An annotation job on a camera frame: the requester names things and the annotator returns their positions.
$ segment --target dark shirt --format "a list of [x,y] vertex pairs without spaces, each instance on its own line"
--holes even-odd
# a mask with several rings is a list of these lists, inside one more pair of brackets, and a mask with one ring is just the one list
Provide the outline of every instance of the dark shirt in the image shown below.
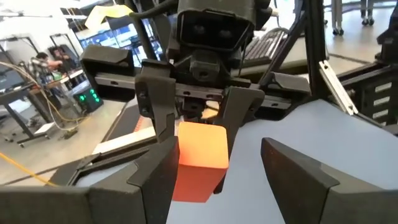
[[46,84],[53,80],[53,76],[48,68],[48,63],[39,58],[32,57],[27,64],[30,74],[38,83]]

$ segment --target white wall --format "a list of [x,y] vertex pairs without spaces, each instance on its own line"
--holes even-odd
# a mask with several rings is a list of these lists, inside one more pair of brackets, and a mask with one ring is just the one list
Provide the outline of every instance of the white wall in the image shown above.
[[[66,19],[62,18],[61,10],[57,6],[53,6],[51,13],[53,17],[12,17],[0,22],[0,39],[13,36],[30,37],[39,52],[48,52],[47,49],[53,46],[50,35],[68,34],[76,50],[81,54],[83,49],[74,33],[68,28]],[[56,37],[55,41],[57,45],[67,44],[73,50],[66,38]],[[26,61],[35,56],[34,50],[21,40],[0,44],[10,51],[17,62]]]

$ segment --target metal bracket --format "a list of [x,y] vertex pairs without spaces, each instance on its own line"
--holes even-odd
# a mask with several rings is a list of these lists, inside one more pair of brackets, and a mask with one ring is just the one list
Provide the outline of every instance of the metal bracket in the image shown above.
[[358,114],[358,110],[356,109],[353,101],[348,96],[343,85],[340,83],[336,73],[333,71],[333,69],[331,69],[329,62],[324,60],[319,62],[319,66],[322,78],[333,94],[338,106],[349,115]]

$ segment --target black mount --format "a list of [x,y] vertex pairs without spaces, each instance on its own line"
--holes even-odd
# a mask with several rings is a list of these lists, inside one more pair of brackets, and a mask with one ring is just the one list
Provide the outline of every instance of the black mount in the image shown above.
[[382,125],[398,122],[398,5],[390,24],[378,38],[381,52],[372,64],[342,73],[341,84],[350,93],[358,110]]

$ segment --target yellow cable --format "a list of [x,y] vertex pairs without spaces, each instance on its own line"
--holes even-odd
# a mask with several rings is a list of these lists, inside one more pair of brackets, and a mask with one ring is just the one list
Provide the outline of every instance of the yellow cable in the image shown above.
[[40,177],[39,175],[36,175],[35,173],[33,173],[32,171],[30,171],[29,169],[26,169],[24,166],[20,165],[19,163],[17,163],[16,161],[12,160],[11,158],[7,157],[6,155],[4,155],[3,153],[0,152],[0,157],[2,157],[5,161],[9,162],[10,164],[16,166],[18,169],[28,173],[30,176],[32,176],[33,178],[37,179],[40,182],[43,182],[49,186],[52,187],[57,187],[58,185],[51,183],[48,180],[45,180],[44,178]]
[[[4,65],[4,66],[6,66],[6,67],[9,67],[9,68],[14,69],[15,71],[19,72],[21,75],[25,76],[26,78],[28,78],[29,80],[31,80],[31,81],[34,82],[37,86],[40,87],[40,85],[37,83],[37,81],[36,81],[34,78],[32,78],[32,77],[31,77],[26,71],[24,71],[21,67],[18,67],[18,66],[16,66],[16,65],[12,65],[12,64],[10,64],[10,63],[4,63],[4,62],[0,62],[0,64],[1,64],[1,65]],[[64,117],[60,114],[59,110],[58,110],[58,109],[52,104],[52,102],[47,98],[47,95],[44,93],[43,89],[40,89],[40,92],[41,92],[41,94],[43,95],[43,97],[47,100],[47,102],[49,103],[49,105],[55,110],[55,112],[59,115],[59,117],[60,117],[62,120],[64,120],[64,121],[80,121],[80,120],[82,120],[82,119],[88,118],[88,117],[81,117],[81,118],[77,118],[77,119],[66,119],[66,118],[64,118]]]

